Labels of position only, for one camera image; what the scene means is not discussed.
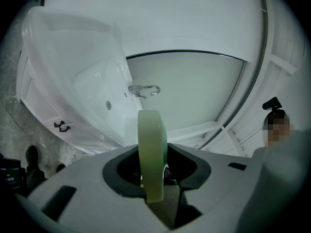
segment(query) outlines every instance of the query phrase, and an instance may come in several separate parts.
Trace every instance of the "floor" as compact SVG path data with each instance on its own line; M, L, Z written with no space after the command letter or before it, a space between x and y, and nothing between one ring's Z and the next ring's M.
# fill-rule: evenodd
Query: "floor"
M19 159L26 167L26 149L35 145L39 150L39 168L49 178L60 163L68 166L86 155L52 134L16 99L17 66L23 44L20 28L28 10L39 5L39 0L25 3L0 45L0 153Z

